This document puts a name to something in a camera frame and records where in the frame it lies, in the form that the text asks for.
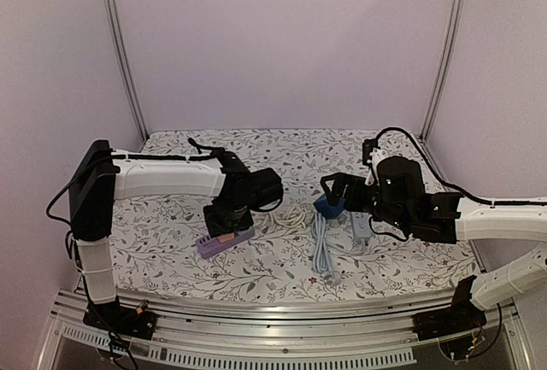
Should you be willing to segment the dark blue cube socket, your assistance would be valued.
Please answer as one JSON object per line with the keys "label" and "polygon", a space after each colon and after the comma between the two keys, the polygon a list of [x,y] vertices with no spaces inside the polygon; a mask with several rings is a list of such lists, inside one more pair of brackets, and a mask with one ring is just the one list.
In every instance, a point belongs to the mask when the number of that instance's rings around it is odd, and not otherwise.
{"label": "dark blue cube socket", "polygon": [[333,206],[328,202],[326,195],[323,194],[314,201],[313,205],[315,210],[326,220],[334,220],[344,212],[344,202],[345,200],[341,198],[338,204]]}

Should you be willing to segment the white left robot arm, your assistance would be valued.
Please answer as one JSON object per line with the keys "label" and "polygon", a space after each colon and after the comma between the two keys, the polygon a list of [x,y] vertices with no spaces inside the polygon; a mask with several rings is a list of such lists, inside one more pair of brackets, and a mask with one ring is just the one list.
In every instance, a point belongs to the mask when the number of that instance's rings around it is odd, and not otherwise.
{"label": "white left robot arm", "polygon": [[250,171],[237,155],[219,147],[198,146],[195,156],[157,156],[114,150],[95,141],[68,188],[70,226],[76,242],[95,318],[108,330],[127,322],[117,292],[109,236],[117,200],[154,195],[197,195],[210,238],[238,236],[254,225],[254,213],[283,201],[281,177],[272,169]]}

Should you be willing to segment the pink small charger plug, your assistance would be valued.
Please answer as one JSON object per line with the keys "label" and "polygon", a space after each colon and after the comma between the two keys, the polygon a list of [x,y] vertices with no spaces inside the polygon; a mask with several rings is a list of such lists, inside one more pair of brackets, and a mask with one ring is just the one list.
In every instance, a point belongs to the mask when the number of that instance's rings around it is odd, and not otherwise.
{"label": "pink small charger plug", "polygon": [[232,232],[232,233],[220,235],[217,239],[221,244],[223,244],[223,243],[227,243],[234,240],[235,237],[236,237],[236,234]]}

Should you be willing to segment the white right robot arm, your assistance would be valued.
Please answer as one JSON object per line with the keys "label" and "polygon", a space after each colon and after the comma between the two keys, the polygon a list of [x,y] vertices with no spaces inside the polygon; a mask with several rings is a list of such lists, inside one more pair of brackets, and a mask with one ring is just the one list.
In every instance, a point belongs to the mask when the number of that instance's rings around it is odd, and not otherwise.
{"label": "white right robot arm", "polygon": [[480,310],[546,281],[546,205],[538,201],[478,203],[456,192],[430,194],[419,162],[392,156],[370,167],[367,177],[334,173],[321,178],[330,205],[366,213],[406,238],[456,244],[479,239],[529,240],[537,247],[486,274],[462,281],[455,302],[442,314],[448,332],[460,332]]}

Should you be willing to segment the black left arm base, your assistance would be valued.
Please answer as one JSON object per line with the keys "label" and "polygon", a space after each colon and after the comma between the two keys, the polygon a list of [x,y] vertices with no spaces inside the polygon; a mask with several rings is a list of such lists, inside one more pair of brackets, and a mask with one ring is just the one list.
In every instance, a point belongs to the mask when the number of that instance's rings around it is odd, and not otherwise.
{"label": "black left arm base", "polygon": [[158,315],[149,310],[149,301],[143,300],[137,307],[124,307],[119,298],[113,302],[88,302],[83,323],[113,334],[151,340],[156,329]]}

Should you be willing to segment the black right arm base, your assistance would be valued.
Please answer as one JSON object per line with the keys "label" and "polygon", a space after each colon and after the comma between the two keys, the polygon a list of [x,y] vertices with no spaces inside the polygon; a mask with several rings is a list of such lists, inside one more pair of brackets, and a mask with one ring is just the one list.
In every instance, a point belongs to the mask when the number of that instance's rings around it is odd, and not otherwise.
{"label": "black right arm base", "polygon": [[483,310],[471,303],[471,289],[476,275],[458,282],[450,305],[412,316],[412,332],[420,341],[441,338],[484,326],[486,317]]}

